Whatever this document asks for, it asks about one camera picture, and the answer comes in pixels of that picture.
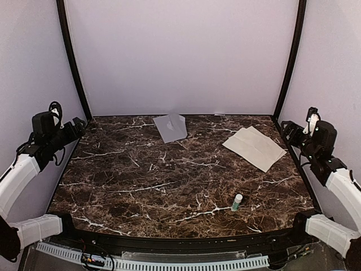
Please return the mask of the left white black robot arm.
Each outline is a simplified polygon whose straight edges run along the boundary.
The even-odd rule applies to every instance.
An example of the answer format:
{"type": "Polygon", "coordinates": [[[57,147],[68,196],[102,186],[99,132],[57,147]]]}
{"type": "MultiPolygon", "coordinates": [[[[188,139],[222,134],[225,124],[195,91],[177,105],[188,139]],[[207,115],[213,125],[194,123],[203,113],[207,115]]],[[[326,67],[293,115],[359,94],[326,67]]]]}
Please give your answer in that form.
{"type": "Polygon", "coordinates": [[[33,131],[16,151],[16,158],[1,176],[1,256],[15,262],[20,251],[30,244],[57,235],[67,246],[75,246],[79,232],[62,223],[57,215],[43,215],[20,222],[8,222],[10,210],[26,186],[54,161],[58,151],[85,134],[86,123],[78,117],[65,124],[56,108],[32,117],[33,131]]]}

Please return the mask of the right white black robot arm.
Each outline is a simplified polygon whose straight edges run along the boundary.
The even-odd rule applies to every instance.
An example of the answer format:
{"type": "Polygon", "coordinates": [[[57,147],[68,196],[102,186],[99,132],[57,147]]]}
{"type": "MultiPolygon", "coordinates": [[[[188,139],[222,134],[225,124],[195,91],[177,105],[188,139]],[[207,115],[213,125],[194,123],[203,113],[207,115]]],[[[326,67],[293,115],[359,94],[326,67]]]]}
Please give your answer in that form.
{"type": "Polygon", "coordinates": [[[342,256],[348,270],[360,270],[360,184],[352,171],[332,155],[336,129],[322,120],[305,128],[292,121],[283,121],[281,136],[300,150],[316,179],[336,196],[357,227],[352,230],[322,213],[305,211],[297,214],[294,228],[288,232],[288,240],[299,245],[309,235],[318,238],[342,256]]]}

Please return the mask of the beige letter paper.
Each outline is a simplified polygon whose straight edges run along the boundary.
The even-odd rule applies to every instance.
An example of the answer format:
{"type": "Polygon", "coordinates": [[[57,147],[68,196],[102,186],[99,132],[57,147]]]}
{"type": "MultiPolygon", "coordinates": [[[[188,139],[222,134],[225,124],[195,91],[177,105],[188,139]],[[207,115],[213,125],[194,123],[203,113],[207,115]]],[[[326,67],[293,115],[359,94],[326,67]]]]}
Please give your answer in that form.
{"type": "Polygon", "coordinates": [[[263,172],[267,172],[286,151],[253,126],[241,128],[223,144],[263,172]]]}

